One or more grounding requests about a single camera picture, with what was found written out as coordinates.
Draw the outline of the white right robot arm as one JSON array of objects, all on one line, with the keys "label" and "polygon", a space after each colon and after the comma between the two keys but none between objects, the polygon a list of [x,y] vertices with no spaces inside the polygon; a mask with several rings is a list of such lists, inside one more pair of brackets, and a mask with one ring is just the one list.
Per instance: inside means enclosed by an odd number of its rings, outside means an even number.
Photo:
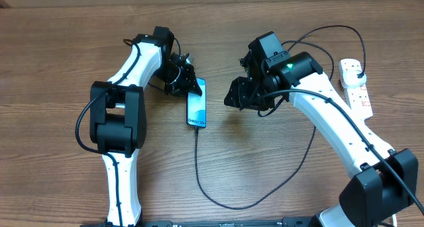
[{"label": "white right robot arm", "polygon": [[406,149],[394,150],[371,131],[309,53],[291,55],[276,34],[268,32],[248,45],[240,64],[246,75],[231,83],[224,103],[267,111],[275,110],[275,98],[281,97],[322,133],[350,177],[338,203],[309,217],[309,226],[377,226],[419,205],[415,155]]}]

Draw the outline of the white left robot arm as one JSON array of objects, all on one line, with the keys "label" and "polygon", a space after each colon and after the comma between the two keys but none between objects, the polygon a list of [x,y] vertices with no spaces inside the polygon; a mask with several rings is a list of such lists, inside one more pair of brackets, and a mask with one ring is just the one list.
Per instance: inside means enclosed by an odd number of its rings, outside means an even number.
[{"label": "white left robot arm", "polygon": [[100,154],[107,171],[109,213],[103,226],[140,226],[137,159],[146,139],[144,92],[152,77],[164,82],[164,93],[175,97],[204,95],[188,54],[173,52],[177,42],[168,27],[126,39],[131,53],[107,81],[96,81],[90,101],[78,116],[77,143]]}]

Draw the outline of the Samsung Galaxy smartphone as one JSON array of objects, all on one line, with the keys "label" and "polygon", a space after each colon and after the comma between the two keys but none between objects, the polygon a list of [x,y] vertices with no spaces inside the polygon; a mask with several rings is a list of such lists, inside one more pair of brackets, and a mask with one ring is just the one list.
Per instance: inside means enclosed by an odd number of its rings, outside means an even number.
[{"label": "Samsung Galaxy smartphone", "polygon": [[186,105],[186,122],[187,125],[205,128],[207,126],[206,112],[206,81],[197,78],[198,85],[202,94],[196,95],[188,93]]}]

